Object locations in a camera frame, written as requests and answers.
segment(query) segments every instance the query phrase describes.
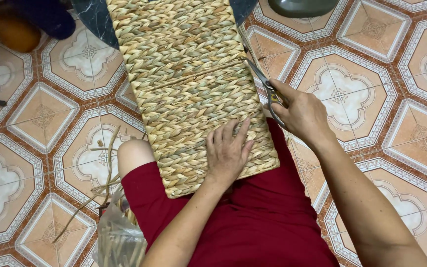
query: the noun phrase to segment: black marble table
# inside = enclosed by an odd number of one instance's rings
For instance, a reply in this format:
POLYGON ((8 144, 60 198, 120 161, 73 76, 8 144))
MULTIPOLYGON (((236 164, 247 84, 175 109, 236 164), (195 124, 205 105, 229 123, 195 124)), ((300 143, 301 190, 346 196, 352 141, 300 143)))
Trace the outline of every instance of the black marble table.
MULTIPOLYGON (((95 36, 109 46, 118 49, 118 41, 112 26, 105 0, 71 0, 80 20, 95 36)), ((230 0, 237 25, 243 23, 258 0, 230 0)))

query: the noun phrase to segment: woven water hyacinth panel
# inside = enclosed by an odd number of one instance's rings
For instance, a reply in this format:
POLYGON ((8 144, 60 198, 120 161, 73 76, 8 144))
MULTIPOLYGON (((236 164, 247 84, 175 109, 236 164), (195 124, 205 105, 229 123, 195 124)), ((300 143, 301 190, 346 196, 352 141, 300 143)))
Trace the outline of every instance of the woven water hyacinth panel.
POLYGON ((205 138, 231 119, 255 140, 239 179, 279 166, 228 0, 107 4, 168 197, 199 188, 205 138))

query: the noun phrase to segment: person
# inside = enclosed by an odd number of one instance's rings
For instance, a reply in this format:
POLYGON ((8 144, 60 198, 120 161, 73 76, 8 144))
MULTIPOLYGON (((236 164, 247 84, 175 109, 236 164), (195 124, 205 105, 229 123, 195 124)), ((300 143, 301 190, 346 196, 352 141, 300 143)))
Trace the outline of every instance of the person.
MULTIPOLYGON (((288 100, 272 108, 289 132, 316 154, 330 193, 364 267, 427 267, 427 257, 391 203, 352 162, 313 94, 271 80, 288 100)), ((249 119, 233 137, 232 120, 208 134, 209 171, 195 194, 168 199, 151 147, 130 140, 118 150, 118 170, 148 247, 141 265, 338 267, 321 237, 281 128, 267 118, 280 167, 235 179, 253 141, 249 119), (233 185, 225 201, 219 200, 233 185)))

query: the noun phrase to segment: scissor blade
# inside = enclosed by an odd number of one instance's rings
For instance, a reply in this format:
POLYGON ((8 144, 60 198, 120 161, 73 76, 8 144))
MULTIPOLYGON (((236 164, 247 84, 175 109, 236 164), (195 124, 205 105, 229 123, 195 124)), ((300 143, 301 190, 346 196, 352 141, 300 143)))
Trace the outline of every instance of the scissor blade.
POLYGON ((256 73, 256 76, 261 80, 262 83, 266 83, 268 79, 264 75, 264 73, 256 66, 255 63, 253 63, 251 60, 246 59, 248 61, 248 64, 250 64, 250 67, 252 67, 253 71, 256 73))

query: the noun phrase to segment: red shorts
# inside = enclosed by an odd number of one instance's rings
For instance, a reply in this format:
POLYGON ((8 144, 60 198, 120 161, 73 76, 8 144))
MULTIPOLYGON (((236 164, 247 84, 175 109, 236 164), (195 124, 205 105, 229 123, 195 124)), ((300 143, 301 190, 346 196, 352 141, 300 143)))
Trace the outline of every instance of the red shorts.
MULTIPOLYGON (((206 223, 189 266, 339 266, 321 237, 281 128, 270 118, 268 125, 281 166, 234 182, 229 199, 206 223)), ((190 197, 167 198, 156 162, 128 173, 122 185, 148 250, 190 197)))

